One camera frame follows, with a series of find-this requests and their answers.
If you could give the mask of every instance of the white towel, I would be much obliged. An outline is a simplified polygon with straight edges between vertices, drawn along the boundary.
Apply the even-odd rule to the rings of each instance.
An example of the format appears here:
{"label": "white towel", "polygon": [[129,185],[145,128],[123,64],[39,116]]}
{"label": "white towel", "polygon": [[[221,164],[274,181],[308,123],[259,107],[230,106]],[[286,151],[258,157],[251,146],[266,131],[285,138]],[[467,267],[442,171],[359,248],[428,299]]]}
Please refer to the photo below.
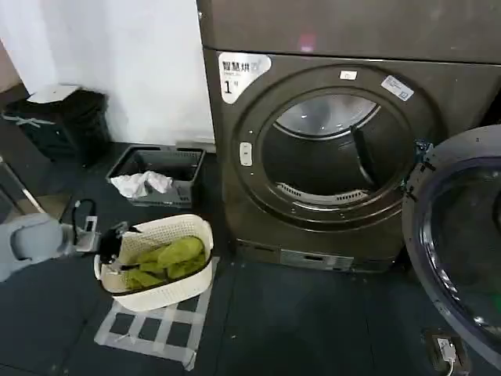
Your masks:
{"label": "white towel", "polygon": [[148,182],[160,193],[166,193],[172,186],[172,178],[157,174],[153,171],[146,171],[143,174],[115,176],[111,178],[110,181],[117,187],[120,194],[127,198],[147,196],[148,192],[145,187],[145,182]]}

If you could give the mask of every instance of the green cloth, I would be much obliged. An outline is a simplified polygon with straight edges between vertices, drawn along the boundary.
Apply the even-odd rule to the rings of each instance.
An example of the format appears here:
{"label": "green cloth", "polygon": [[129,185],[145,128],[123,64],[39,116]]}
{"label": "green cloth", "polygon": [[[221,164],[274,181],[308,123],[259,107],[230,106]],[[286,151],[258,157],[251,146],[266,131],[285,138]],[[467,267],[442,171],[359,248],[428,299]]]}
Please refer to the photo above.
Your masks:
{"label": "green cloth", "polygon": [[197,237],[183,237],[141,254],[136,261],[139,268],[126,272],[129,290],[165,282],[166,271],[170,279],[178,279],[202,269],[206,261],[204,243]]}
{"label": "green cloth", "polygon": [[142,272],[138,269],[128,271],[128,280],[135,280],[136,282],[139,282],[143,287],[149,287],[155,284],[161,284],[163,282],[161,279],[156,278],[151,274]]}
{"label": "green cloth", "polygon": [[188,274],[196,272],[198,269],[202,269],[205,264],[205,252],[200,253],[196,258],[191,260],[180,262],[177,264],[172,264],[167,268],[167,273],[169,278],[176,279]]}
{"label": "green cloth", "polygon": [[158,263],[164,268],[196,258],[204,250],[204,243],[197,237],[183,237],[164,248]]}

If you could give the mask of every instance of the washing machine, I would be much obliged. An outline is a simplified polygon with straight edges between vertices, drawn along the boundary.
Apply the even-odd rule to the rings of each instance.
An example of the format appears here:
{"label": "washing machine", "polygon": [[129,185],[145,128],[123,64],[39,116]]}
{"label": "washing machine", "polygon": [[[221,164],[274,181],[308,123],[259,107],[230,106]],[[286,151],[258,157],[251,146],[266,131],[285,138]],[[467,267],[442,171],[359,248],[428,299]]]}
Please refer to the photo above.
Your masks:
{"label": "washing machine", "polygon": [[477,127],[499,116],[500,6],[198,3],[238,251],[380,272],[406,246],[438,311],[499,369],[501,125]]}
{"label": "washing machine", "polygon": [[387,270],[405,184],[499,92],[496,2],[199,1],[225,213],[246,257]]}

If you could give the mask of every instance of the number 1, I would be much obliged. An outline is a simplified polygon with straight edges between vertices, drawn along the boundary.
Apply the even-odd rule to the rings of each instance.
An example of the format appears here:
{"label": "number 1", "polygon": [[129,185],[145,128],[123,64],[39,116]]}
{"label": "number 1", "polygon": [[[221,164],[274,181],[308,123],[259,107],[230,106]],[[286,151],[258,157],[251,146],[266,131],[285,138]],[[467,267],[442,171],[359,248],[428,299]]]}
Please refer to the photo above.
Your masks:
{"label": "number 1", "polygon": [[225,91],[225,93],[226,93],[226,94],[231,94],[232,92],[231,92],[231,90],[229,89],[229,81],[225,81],[225,84],[226,84],[226,91]]}

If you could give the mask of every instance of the plastic basket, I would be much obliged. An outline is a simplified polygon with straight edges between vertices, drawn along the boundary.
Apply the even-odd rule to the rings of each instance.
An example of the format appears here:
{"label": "plastic basket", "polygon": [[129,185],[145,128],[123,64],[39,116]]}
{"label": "plastic basket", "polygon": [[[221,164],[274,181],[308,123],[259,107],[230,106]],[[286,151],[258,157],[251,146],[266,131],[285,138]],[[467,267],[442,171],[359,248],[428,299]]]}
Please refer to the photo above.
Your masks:
{"label": "plastic basket", "polygon": [[197,215],[185,214],[143,223],[135,228],[141,233],[124,234],[118,257],[124,264],[131,263],[137,255],[145,251],[187,236],[202,240],[208,262],[201,271],[181,280],[129,291],[127,273],[113,273],[107,265],[100,262],[99,256],[96,256],[94,259],[96,278],[117,302],[131,311],[147,311],[192,298],[208,289],[212,281],[211,253],[214,247],[211,226],[208,222]]}
{"label": "plastic basket", "polygon": [[128,198],[136,206],[170,206],[192,208],[200,194],[200,168],[205,151],[179,149],[175,146],[141,145],[130,146],[106,176],[134,175],[155,171],[173,179],[166,193],[156,190],[144,197]]}

